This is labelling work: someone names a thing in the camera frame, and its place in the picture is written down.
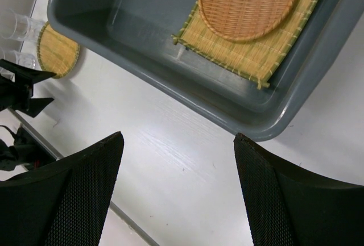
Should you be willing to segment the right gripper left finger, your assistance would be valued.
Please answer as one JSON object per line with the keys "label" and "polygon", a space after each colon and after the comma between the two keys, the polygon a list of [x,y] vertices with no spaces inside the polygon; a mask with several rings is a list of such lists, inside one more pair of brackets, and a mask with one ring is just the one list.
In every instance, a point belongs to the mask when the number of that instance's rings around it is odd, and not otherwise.
{"label": "right gripper left finger", "polygon": [[124,148],[115,132],[1,182],[1,245],[98,245]]}

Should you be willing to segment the round yellow bamboo tray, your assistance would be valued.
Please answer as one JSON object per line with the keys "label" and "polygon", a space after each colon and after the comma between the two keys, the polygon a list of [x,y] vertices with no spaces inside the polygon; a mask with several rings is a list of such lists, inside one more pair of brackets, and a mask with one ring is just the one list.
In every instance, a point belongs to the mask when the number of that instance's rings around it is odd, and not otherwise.
{"label": "round yellow bamboo tray", "polygon": [[80,45],[55,31],[46,22],[38,36],[36,55],[40,68],[54,73],[53,78],[59,79],[67,76],[76,66]]}

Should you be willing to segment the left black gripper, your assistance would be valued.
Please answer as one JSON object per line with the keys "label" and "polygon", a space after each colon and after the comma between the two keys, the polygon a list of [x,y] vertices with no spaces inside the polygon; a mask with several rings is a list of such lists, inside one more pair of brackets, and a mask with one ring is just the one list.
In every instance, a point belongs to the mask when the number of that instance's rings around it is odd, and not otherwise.
{"label": "left black gripper", "polygon": [[54,101],[53,98],[31,98],[33,83],[54,77],[54,72],[26,68],[5,59],[1,59],[1,68],[15,74],[14,81],[1,75],[1,111],[12,108],[36,117]]}

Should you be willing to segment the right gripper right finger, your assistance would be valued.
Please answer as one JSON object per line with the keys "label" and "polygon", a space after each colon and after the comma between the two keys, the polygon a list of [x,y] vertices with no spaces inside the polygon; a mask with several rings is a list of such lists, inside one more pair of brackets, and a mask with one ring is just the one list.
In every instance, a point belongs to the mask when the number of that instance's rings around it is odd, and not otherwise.
{"label": "right gripper right finger", "polygon": [[236,134],[234,154],[254,245],[363,245],[363,186],[295,165]]}

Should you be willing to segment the square bamboo mat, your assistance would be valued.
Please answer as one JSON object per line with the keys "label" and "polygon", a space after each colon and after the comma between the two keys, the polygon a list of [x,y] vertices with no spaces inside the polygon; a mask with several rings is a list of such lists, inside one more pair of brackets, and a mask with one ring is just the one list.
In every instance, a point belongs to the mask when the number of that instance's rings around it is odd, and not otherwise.
{"label": "square bamboo mat", "polygon": [[207,28],[195,6],[174,44],[182,44],[199,56],[236,75],[255,82],[258,89],[268,88],[269,79],[293,45],[308,29],[308,22],[319,0],[298,0],[284,22],[257,40],[237,43],[218,37]]}

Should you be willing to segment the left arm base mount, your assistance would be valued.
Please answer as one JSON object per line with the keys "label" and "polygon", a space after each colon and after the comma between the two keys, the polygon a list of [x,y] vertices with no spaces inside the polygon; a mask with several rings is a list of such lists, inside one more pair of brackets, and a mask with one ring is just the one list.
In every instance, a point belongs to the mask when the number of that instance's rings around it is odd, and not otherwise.
{"label": "left arm base mount", "polygon": [[11,146],[1,140],[1,170],[10,172],[19,165],[34,170],[57,160],[24,127],[20,126],[17,132],[4,125],[1,128],[14,140]]}

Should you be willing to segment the round orange woven tray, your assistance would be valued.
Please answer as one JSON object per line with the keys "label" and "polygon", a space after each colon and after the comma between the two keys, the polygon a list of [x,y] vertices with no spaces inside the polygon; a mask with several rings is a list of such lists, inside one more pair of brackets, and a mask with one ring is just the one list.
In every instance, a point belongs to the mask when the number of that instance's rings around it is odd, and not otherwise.
{"label": "round orange woven tray", "polygon": [[206,26],[229,41],[251,41],[274,30],[296,0],[197,0]]}

